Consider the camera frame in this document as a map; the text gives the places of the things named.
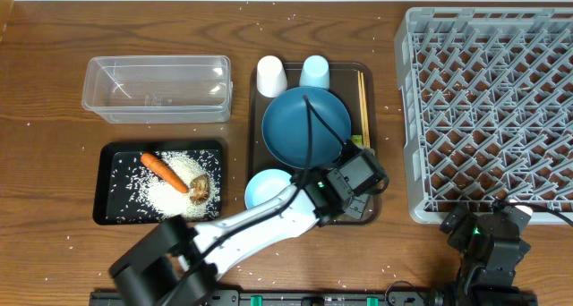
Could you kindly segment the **light blue bowl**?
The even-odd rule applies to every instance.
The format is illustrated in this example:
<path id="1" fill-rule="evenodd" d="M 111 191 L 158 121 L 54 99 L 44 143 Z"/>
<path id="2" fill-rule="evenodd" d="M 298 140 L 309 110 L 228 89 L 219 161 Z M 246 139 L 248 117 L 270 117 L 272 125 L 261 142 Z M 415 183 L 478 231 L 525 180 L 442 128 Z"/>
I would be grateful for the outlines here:
<path id="1" fill-rule="evenodd" d="M 266 169 L 257 173 L 245 189 L 246 208 L 254 208 L 274 198 L 291 184 L 291 177 L 291 174 L 280 169 Z"/>

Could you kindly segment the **dark blue plate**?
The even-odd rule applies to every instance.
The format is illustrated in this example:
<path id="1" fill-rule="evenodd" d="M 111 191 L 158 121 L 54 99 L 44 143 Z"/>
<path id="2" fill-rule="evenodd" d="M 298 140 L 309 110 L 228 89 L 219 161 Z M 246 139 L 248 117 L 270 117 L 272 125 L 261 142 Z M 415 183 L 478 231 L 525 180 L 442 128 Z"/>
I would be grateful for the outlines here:
<path id="1" fill-rule="evenodd" d="M 340 156 L 341 143 L 351 138 L 350 115 L 341 100 L 325 89 L 297 87 L 267 107 L 261 124 L 269 152 L 281 163 L 304 168 L 327 166 Z"/>

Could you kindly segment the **brown food scrap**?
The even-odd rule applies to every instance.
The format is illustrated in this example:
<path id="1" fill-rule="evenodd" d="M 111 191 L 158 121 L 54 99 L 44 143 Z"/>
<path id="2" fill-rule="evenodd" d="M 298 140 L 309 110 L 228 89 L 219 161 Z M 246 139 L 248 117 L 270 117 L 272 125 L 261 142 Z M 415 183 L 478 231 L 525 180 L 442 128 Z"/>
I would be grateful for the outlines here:
<path id="1" fill-rule="evenodd" d="M 194 205 L 206 202 L 210 197 L 210 178 L 207 174 L 197 176 L 190 184 L 190 201 Z"/>

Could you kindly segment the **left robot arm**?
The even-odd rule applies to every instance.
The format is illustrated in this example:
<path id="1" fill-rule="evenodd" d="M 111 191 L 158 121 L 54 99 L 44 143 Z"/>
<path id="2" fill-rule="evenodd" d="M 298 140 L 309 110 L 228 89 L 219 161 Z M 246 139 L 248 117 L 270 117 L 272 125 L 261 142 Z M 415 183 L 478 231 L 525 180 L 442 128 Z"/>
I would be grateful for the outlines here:
<path id="1" fill-rule="evenodd" d="M 127 305 L 200 305 L 233 266 L 270 245 L 325 226 L 363 195 L 389 185 L 371 149 L 344 146 L 331 168 L 307 166 L 272 199 L 193 227 L 180 217 L 156 226 L 108 270 Z"/>

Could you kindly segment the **orange carrot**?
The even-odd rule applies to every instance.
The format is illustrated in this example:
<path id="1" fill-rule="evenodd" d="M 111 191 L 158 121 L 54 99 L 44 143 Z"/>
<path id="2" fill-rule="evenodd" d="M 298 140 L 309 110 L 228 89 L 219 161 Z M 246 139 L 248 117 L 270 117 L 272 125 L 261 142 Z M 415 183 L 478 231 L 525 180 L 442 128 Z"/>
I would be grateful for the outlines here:
<path id="1" fill-rule="evenodd" d="M 183 194 L 186 194 L 189 191 L 188 186 L 180 179 L 180 177 L 159 158 L 150 153 L 143 153 L 141 155 L 141 162 L 145 167 L 171 185 L 175 190 Z"/>

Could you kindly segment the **green yellow snack wrapper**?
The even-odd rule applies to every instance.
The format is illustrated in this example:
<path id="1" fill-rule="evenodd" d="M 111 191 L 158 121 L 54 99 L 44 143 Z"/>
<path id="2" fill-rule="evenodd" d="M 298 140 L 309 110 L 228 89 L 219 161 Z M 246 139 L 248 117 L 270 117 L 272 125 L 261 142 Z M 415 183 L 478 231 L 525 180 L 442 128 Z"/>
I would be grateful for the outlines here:
<path id="1" fill-rule="evenodd" d="M 353 134 L 351 136 L 351 141 L 357 146 L 363 146 L 363 137 L 361 135 Z"/>

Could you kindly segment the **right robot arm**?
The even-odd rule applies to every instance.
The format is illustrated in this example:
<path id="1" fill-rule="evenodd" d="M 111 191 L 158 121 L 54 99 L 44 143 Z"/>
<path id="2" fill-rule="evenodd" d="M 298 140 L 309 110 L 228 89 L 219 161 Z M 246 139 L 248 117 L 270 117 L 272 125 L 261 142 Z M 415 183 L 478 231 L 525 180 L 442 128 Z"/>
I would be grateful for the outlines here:
<path id="1" fill-rule="evenodd" d="M 533 210 L 501 204 L 490 214 L 477 215 L 458 204 L 440 230 L 448 245 L 460 253 L 454 281 L 433 288 L 425 298 L 430 306 L 535 306 L 537 297 L 513 285 L 516 266 L 531 245 L 520 238 Z"/>

